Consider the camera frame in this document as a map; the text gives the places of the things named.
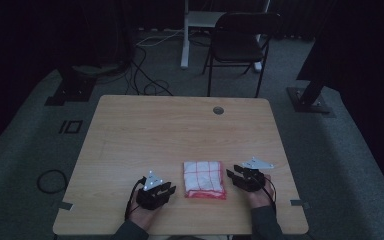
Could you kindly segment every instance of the checkered cloth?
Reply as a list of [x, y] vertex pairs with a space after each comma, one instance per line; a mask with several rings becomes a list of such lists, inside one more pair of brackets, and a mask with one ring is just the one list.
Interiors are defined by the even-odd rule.
[[184, 162], [186, 197], [226, 199], [220, 162]]

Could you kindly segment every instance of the carpeted floor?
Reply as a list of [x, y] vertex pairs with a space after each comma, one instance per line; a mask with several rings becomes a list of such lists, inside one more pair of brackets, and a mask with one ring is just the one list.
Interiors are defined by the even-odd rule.
[[[166, 32], [140, 33], [140, 37], [171, 35]], [[208, 43], [205, 37], [193, 36]], [[154, 44], [156, 41], [142, 44]], [[384, 239], [384, 178], [364, 139], [343, 106], [339, 94], [325, 88], [322, 96], [334, 115], [294, 111], [287, 87], [303, 87], [295, 78], [312, 42], [273, 40], [260, 98], [271, 103], [312, 238]], [[172, 37], [155, 46], [137, 49], [135, 63], [175, 96], [205, 96], [207, 75], [201, 75], [207, 49], [192, 45], [189, 67], [180, 68], [182, 41]], [[88, 73], [96, 69], [81, 68]], [[99, 98], [105, 94], [136, 94], [136, 68], [98, 80], [89, 102], [67, 102], [64, 106], [44, 106], [61, 78], [54, 71], [44, 78], [20, 108], [0, 137], [0, 240], [54, 238], [52, 226], [57, 203], [64, 193], [45, 194], [36, 181], [47, 170], [59, 169], [71, 176]], [[216, 69], [212, 96], [252, 97], [258, 74], [241, 75], [242, 69]], [[143, 91], [149, 83], [136, 75]], [[161, 88], [148, 87], [148, 93]], [[60, 133], [64, 121], [83, 121], [77, 134]], [[58, 175], [45, 179], [48, 187], [63, 185]], [[201, 236], [226, 239], [226, 236]], [[108, 239], [109, 236], [59, 236], [59, 239]], [[151, 239], [163, 239], [153, 236]], [[288, 239], [312, 239], [310, 235]]]

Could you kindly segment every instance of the pink cloth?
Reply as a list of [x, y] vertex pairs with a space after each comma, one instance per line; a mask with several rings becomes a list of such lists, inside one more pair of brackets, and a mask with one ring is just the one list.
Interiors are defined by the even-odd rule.
[[220, 162], [184, 162], [186, 197], [226, 199]]

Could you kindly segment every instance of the hand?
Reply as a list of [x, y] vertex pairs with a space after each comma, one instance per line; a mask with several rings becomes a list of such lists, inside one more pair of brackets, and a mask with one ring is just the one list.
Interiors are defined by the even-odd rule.
[[[264, 175], [268, 180], [271, 180], [270, 175]], [[266, 179], [266, 183], [264, 185], [264, 188], [267, 190], [267, 192], [270, 194], [270, 197], [273, 198], [274, 190], [271, 188], [270, 182]], [[263, 191], [263, 189], [260, 189], [255, 192], [247, 192], [244, 191], [245, 196], [249, 202], [249, 205], [251, 208], [258, 208], [263, 206], [270, 206], [271, 200], [269, 196], [267, 196], [267, 193]]]
[[148, 229], [152, 225], [152, 222], [153, 222], [155, 216], [160, 211], [161, 207], [159, 207], [155, 210], [144, 209], [137, 204], [137, 202], [136, 202], [136, 196], [137, 195], [138, 195], [138, 191], [135, 191], [133, 198], [132, 198], [132, 206], [130, 207], [129, 219], [130, 219], [130, 221], [134, 222], [136, 225], [138, 225], [143, 230], [148, 231]]

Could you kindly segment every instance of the sleeve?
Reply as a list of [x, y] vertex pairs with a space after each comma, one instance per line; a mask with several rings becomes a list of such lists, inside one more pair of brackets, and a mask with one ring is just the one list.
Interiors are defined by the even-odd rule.
[[125, 221], [111, 240], [147, 240], [149, 234], [130, 220]]
[[271, 206], [251, 209], [252, 240], [284, 240]]

